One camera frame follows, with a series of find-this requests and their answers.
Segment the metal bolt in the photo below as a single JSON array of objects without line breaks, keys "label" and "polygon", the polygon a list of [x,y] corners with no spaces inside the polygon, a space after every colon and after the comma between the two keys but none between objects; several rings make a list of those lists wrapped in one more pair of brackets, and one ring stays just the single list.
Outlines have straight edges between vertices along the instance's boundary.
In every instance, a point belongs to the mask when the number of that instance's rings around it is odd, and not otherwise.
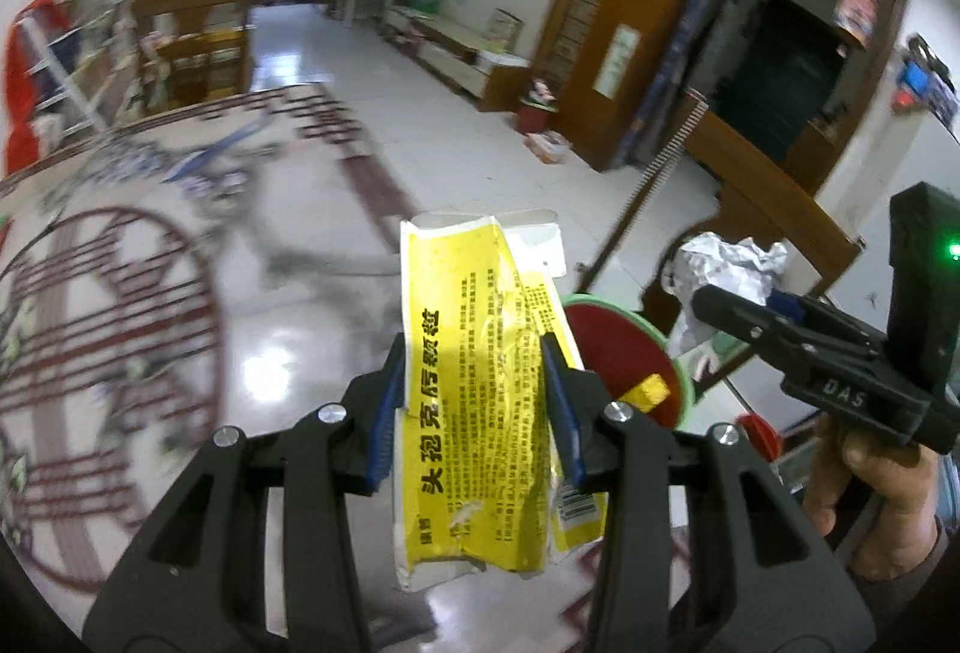
[{"label": "metal bolt", "polygon": [[731,423],[719,423],[718,426],[714,426],[713,431],[710,431],[710,436],[725,447],[731,447],[740,441],[740,434],[736,430],[736,426]]},{"label": "metal bolt", "polygon": [[627,402],[610,402],[604,407],[603,414],[613,423],[626,423],[634,416],[634,409]]},{"label": "metal bolt", "polygon": [[213,444],[217,447],[233,447],[240,441],[240,429],[233,426],[218,428],[213,435]]},{"label": "metal bolt", "polygon": [[343,404],[328,404],[326,407],[320,407],[317,413],[321,423],[342,423],[347,420],[347,407]]}]

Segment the human hand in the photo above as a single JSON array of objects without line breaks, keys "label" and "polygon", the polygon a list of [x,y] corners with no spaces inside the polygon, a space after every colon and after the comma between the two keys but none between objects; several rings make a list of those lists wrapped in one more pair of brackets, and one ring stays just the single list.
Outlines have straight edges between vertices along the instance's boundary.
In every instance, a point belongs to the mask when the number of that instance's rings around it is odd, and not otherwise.
[{"label": "human hand", "polygon": [[836,525],[836,505],[853,476],[884,498],[880,517],[853,555],[853,573],[872,582],[915,570],[937,543],[937,469],[933,450],[885,444],[868,431],[849,431],[824,417],[803,509],[822,536]]}]

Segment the crumpled white paper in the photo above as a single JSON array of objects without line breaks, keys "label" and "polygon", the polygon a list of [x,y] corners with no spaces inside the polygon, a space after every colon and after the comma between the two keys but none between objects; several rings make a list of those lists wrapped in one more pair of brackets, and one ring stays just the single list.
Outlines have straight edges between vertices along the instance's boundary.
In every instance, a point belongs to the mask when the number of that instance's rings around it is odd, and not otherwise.
[{"label": "crumpled white paper", "polygon": [[752,238],[731,244],[716,233],[702,233],[683,244],[661,278],[664,291],[676,296],[683,308],[670,332],[667,354],[671,358],[682,356],[716,333],[714,327],[693,314],[690,303],[697,290],[704,285],[716,285],[765,305],[784,274],[787,254],[787,247],[781,242],[765,251]]}]

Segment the green rim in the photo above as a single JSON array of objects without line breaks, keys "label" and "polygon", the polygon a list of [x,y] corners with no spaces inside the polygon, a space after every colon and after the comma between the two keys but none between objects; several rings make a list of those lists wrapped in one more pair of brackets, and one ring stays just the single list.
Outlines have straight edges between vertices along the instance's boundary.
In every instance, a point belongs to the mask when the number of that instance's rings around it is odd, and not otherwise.
[{"label": "green rim", "polygon": [[[629,312],[625,309],[622,309],[615,303],[610,303],[608,300],[599,299],[597,296],[589,296],[584,293],[577,293],[573,296],[567,296],[560,301],[563,303],[563,306],[573,306],[576,305],[576,303],[591,303],[594,306],[601,306],[602,308],[609,309],[611,312],[620,315],[637,326],[640,330],[642,330],[642,332],[653,339],[659,348],[666,353],[666,337],[664,334],[660,333],[656,327],[652,326],[645,319],[640,317],[640,315],[635,314],[634,312]],[[680,420],[677,422],[676,428],[681,428],[683,424],[686,423],[686,418],[688,418],[690,410],[693,409],[693,381],[690,380],[690,375],[686,373],[686,370],[683,369],[683,367],[680,366],[677,361],[672,360],[671,363],[673,364],[673,371],[677,373],[677,380],[680,380]]]}]

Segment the blue patterned curtain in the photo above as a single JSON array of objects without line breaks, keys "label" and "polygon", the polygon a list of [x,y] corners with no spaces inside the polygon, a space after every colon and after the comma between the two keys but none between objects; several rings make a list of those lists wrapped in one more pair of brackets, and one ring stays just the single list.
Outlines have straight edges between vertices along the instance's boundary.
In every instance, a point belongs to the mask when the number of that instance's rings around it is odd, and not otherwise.
[{"label": "blue patterned curtain", "polygon": [[721,0],[686,0],[683,17],[656,76],[647,88],[630,130],[621,139],[614,166],[627,161],[648,163],[656,155],[656,142],[685,75],[690,47],[707,28]]}]

